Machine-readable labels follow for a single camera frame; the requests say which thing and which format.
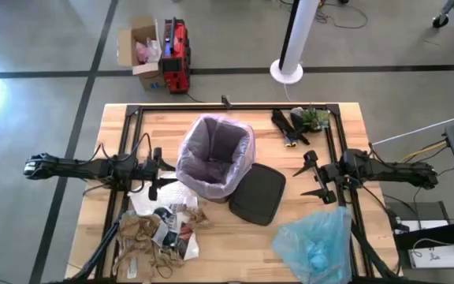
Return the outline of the translucent purple trash bag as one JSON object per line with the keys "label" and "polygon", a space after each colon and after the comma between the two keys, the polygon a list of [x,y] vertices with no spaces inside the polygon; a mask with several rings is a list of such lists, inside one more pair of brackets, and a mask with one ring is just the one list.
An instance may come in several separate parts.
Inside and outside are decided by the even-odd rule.
{"label": "translucent purple trash bag", "polygon": [[204,199],[228,196],[255,158],[251,126],[220,114],[201,114],[180,145],[177,180]]}

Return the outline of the glossy printed paper wrapper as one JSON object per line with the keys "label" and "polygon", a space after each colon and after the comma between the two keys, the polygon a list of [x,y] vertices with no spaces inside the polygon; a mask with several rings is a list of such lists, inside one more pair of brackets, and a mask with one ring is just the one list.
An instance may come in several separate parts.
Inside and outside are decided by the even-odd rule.
{"label": "glossy printed paper wrapper", "polygon": [[185,204],[171,204],[168,207],[157,207],[153,215],[159,217],[158,228],[151,240],[161,249],[171,249],[182,260],[191,260],[199,256],[199,245],[196,235],[188,221]]}

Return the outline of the blue plastic trash bag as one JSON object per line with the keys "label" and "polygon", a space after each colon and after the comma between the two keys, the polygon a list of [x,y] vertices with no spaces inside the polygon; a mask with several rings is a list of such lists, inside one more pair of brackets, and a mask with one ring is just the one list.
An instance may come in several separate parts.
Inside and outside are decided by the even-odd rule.
{"label": "blue plastic trash bag", "polygon": [[302,284],[348,284],[352,215],[317,211],[278,227],[271,248]]}

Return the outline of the white tower fan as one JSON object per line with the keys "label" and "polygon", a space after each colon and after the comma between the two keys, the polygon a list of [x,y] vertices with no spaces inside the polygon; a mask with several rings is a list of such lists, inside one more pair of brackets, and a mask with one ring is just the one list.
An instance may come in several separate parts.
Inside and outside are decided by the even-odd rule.
{"label": "white tower fan", "polygon": [[320,0],[294,0],[279,59],[270,66],[271,76],[281,84],[295,84],[303,77],[301,57]]}

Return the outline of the brown paper bag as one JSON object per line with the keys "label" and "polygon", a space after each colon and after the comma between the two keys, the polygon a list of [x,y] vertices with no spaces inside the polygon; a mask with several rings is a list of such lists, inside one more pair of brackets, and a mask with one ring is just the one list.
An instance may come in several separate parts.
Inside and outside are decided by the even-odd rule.
{"label": "brown paper bag", "polygon": [[125,212],[116,239],[120,248],[111,272],[119,281],[150,284],[158,269],[184,266],[184,260],[171,245],[176,234],[156,214]]}

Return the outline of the white floor board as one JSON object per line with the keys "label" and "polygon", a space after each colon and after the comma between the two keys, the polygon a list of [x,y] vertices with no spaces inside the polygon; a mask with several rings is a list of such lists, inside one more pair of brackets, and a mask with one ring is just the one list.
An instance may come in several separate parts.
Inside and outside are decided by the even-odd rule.
{"label": "white floor board", "polygon": [[[408,231],[430,229],[439,226],[447,226],[447,220],[406,220],[401,224]],[[410,249],[400,251],[405,267],[411,269],[454,269],[454,246],[441,246],[436,248],[417,248],[415,252]]]}

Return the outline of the open cardboard box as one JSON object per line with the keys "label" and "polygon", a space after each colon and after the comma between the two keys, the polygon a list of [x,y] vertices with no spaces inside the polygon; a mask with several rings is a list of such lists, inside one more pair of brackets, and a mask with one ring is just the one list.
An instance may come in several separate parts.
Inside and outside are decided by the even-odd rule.
{"label": "open cardboard box", "polygon": [[131,74],[140,80],[146,91],[166,86],[160,59],[156,63],[140,64],[136,58],[135,43],[145,43],[147,37],[159,41],[162,56],[162,44],[158,35],[158,22],[151,16],[136,16],[130,20],[129,28],[122,28],[117,34],[117,62],[129,67]]}

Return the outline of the red and black toolbox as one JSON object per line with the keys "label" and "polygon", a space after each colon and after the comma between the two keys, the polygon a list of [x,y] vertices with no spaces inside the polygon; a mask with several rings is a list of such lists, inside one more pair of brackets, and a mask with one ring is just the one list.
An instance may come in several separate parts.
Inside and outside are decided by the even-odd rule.
{"label": "red and black toolbox", "polygon": [[191,47],[188,30],[182,19],[165,20],[162,75],[171,94],[185,94],[190,87]]}

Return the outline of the pink plastic packing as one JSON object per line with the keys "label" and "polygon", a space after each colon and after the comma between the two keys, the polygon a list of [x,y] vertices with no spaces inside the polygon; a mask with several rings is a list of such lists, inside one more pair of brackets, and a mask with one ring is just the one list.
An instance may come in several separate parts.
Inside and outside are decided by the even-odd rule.
{"label": "pink plastic packing", "polygon": [[135,53],[138,62],[142,64],[156,63],[161,57],[159,41],[147,37],[145,43],[135,43]]}

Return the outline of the grey caster leg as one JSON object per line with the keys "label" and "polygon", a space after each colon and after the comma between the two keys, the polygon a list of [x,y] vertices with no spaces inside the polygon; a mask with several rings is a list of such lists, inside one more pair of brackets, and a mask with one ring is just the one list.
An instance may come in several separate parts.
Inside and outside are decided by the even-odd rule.
{"label": "grey caster leg", "polygon": [[442,28],[448,23],[448,14],[454,9],[454,0],[446,0],[441,8],[441,12],[433,18],[432,26],[434,28]]}

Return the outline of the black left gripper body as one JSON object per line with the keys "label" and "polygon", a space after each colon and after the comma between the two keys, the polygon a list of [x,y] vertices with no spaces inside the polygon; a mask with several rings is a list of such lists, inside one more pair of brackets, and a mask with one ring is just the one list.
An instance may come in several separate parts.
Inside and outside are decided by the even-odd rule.
{"label": "black left gripper body", "polygon": [[148,191],[149,200],[157,200],[159,178],[158,172],[162,160],[162,149],[155,148],[153,153],[149,154],[144,163],[139,164],[136,170],[137,180],[150,181],[151,186]]}

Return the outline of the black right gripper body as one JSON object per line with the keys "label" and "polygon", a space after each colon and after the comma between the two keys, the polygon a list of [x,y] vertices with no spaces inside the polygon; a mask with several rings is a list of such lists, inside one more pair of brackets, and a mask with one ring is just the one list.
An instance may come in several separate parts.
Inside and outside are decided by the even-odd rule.
{"label": "black right gripper body", "polygon": [[338,165],[335,163],[330,163],[318,167],[318,156],[316,155],[315,151],[308,151],[304,154],[304,161],[309,159],[314,160],[314,167],[311,170],[313,170],[314,179],[320,186],[319,189],[326,190],[326,196],[319,198],[323,201],[324,204],[331,204],[336,202],[336,194],[333,191],[329,190],[327,184],[332,181],[336,181],[336,179],[339,177],[340,171]]}

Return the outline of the black bin lid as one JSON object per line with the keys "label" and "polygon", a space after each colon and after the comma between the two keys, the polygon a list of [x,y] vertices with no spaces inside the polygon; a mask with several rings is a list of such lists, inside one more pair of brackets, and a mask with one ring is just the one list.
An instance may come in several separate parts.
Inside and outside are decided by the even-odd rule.
{"label": "black bin lid", "polygon": [[268,226],[276,215],[285,184],[281,172],[253,163],[230,196],[229,210],[247,222]]}

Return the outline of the small brown paper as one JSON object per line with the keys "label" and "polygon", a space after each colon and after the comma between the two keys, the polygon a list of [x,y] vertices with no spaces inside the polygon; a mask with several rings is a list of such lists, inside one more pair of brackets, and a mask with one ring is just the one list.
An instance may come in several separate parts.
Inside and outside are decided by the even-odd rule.
{"label": "small brown paper", "polygon": [[186,222],[193,230],[207,229],[213,226],[213,223],[207,218],[204,211],[199,207],[188,207],[184,214],[188,217]]}

